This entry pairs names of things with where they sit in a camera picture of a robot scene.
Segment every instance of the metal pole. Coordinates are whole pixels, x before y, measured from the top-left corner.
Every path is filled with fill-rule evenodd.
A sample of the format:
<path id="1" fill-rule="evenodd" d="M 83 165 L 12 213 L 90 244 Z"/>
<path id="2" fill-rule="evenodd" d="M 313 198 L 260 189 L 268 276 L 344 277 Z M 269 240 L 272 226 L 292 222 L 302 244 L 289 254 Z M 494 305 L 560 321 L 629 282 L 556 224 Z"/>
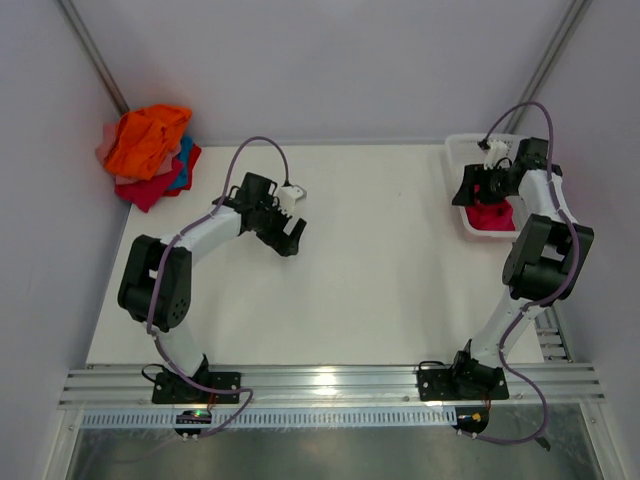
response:
<path id="1" fill-rule="evenodd" d="M 522 92 L 520 99 L 516 103 L 526 102 L 536 98 L 538 92 L 549 78 L 553 68 L 564 52 L 573 33 L 578 28 L 584 14 L 587 12 L 589 6 L 591 6 L 591 2 L 592 0 L 573 0 L 571 2 L 571 5 L 567 8 L 565 15 L 560 22 L 560 25 L 551 37 L 551 41 L 549 42 L 549 45 L 547 45 L 533 76 L 529 80 L 529 83 Z M 514 134 L 518 130 L 518 127 L 528 110 L 529 107 L 520 108 L 511 115 L 504 133 Z"/>
<path id="2" fill-rule="evenodd" d="M 118 84 L 113 79 L 111 72 L 107 68 L 107 64 L 105 63 L 98 47 L 95 42 L 91 38 L 89 34 L 89 30 L 86 25 L 82 21 L 82 17 L 78 13 L 75 5 L 72 0 L 55 0 L 56 4 L 60 8 L 60 12 L 62 16 L 67 20 L 71 31 L 74 33 L 80 46 L 86 53 L 89 61 L 93 65 L 96 73 L 98 74 L 98 78 L 104 85 L 113 105 L 116 107 L 120 115 L 124 115 L 129 111 L 129 105 L 127 105 L 126 100 L 124 99 L 122 92 L 118 88 Z"/>

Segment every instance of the dark red cloth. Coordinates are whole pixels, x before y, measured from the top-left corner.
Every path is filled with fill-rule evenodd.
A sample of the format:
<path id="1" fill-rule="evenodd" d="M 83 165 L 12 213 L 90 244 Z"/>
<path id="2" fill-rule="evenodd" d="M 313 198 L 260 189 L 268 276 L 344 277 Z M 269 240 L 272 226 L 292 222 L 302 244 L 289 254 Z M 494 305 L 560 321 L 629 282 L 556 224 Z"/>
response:
<path id="1" fill-rule="evenodd" d="M 115 192 L 119 197 L 135 204 L 144 213 L 155 205 L 169 185 L 180 175 L 182 162 L 177 157 L 171 162 L 171 171 L 164 175 L 156 175 L 151 180 L 140 180 L 128 185 L 116 185 Z"/>
<path id="2" fill-rule="evenodd" d="M 164 197 L 177 197 L 178 195 L 180 195 L 180 192 L 182 190 L 191 190 L 191 183 L 193 180 L 193 167 L 196 166 L 196 162 L 200 157 L 200 152 L 202 152 L 202 149 L 199 146 L 194 145 L 193 148 L 191 149 L 191 152 L 189 153 L 189 160 L 188 160 L 189 163 L 187 164 L 187 169 L 188 169 L 187 184 L 182 188 L 174 188 L 173 190 L 167 190 L 162 194 Z"/>
<path id="3" fill-rule="evenodd" d="M 484 205 L 476 200 L 473 207 L 464 207 L 469 224 L 476 230 L 493 230 L 498 232 L 513 232 L 513 207 L 507 200 L 495 205 Z"/>

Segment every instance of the white wall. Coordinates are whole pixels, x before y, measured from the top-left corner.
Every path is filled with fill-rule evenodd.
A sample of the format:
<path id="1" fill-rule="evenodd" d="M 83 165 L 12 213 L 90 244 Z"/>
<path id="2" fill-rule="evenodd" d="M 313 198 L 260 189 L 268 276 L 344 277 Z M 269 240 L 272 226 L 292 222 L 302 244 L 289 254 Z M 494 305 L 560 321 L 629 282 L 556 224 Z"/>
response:
<path id="1" fill-rule="evenodd" d="M 640 465 L 640 3 L 593 2 L 539 100 L 556 127 L 556 161 L 575 216 L 595 230 L 564 303 L 579 359 L 595 363 Z M 521 133 L 546 135 L 538 112 Z"/>
<path id="2" fill-rule="evenodd" d="M 568 0 L 75 0 L 132 108 L 205 143 L 417 141 L 520 96 Z"/>
<path id="3" fill-rule="evenodd" d="M 0 4 L 0 475 L 37 476 L 127 207 L 93 157 L 117 119 L 53 1 Z"/>

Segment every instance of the metal vent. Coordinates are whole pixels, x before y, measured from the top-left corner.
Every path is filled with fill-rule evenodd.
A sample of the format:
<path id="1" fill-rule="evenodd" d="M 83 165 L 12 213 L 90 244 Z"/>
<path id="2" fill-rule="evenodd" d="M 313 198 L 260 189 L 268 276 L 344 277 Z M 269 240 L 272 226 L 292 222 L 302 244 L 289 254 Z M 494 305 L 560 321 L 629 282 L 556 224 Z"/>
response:
<path id="1" fill-rule="evenodd" d="M 86 412 L 81 428 L 173 428 L 182 410 L 94 410 Z M 211 425 L 219 425 L 233 413 L 212 412 Z M 238 417 L 229 429 L 413 427 L 453 425 L 454 407 L 387 408 L 256 408 Z M 203 428 L 208 425 L 180 425 Z"/>

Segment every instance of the fabric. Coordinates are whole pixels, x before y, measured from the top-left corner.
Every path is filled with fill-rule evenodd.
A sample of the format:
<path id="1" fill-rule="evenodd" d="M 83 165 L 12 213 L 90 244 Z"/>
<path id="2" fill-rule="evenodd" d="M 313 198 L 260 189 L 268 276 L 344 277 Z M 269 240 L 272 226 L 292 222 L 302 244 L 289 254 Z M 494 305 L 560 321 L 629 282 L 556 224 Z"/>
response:
<path id="1" fill-rule="evenodd" d="M 96 158 L 100 162 L 100 165 L 104 167 L 105 159 L 109 152 L 113 148 L 113 145 L 116 143 L 116 127 L 115 123 L 107 123 L 102 126 L 102 143 L 98 145 L 95 149 Z M 156 171 L 156 175 L 164 175 L 165 173 L 169 173 L 171 171 L 171 163 L 173 161 L 173 157 L 180 153 L 182 146 L 178 144 L 173 150 L 170 150 L 169 153 L 164 157 L 160 167 Z M 114 180 L 116 185 L 128 185 L 130 183 L 136 183 L 139 181 L 138 178 L 127 178 L 121 175 L 114 175 Z"/>
<path id="2" fill-rule="evenodd" d="M 469 224 L 476 230 L 493 230 L 497 232 L 513 232 L 513 207 L 507 200 L 495 205 L 484 205 L 478 200 L 473 207 L 464 207 Z"/>
<path id="3" fill-rule="evenodd" d="M 150 180 L 169 151 L 180 143 L 191 115 L 188 108 L 169 105 L 125 113 L 116 128 L 115 145 L 105 159 L 105 170 Z"/>
<path id="4" fill-rule="evenodd" d="M 140 180 L 129 185 L 116 185 L 116 195 L 135 204 L 140 210 L 147 213 L 182 170 L 182 163 L 177 158 L 173 159 L 171 166 L 171 172 L 157 175 L 151 180 Z"/>
<path id="5" fill-rule="evenodd" d="M 176 178 L 173 183 L 169 185 L 169 188 L 167 190 L 182 188 L 187 184 L 187 181 L 189 179 L 189 154 L 191 153 L 191 149 L 193 148 L 193 139 L 185 135 L 180 140 L 180 145 L 182 147 L 182 150 L 180 150 L 178 160 L 182 162 L 182 165 L 184 165 L 184 167 L 182 168 L 180 175 L 178 175 L 178 178 Z"/>
<path id="6" fill-rule="evenodd" d="M 197 145 L 193 145 L 193 148 L 191 149 L 191 153 L 189 154 L 189 165 L 188 165 L 188 177 L 187 177 L 187 184 L 182 187 L 182 188 L 176 188 L 174 190 L 167 190 L 166 192 L 163 193 L 163 196 L 165 197 L 177 197 L 178 195 L 180 195 L 180 192 L 182 190 L 191 190 L 191 184 L 193 182 L 193 167 L 196 166 L 196 162 L 198 161 L 198 158 L 200 157 L 200 152 L 202 152 L 202 149 L 197 146 Z"/>

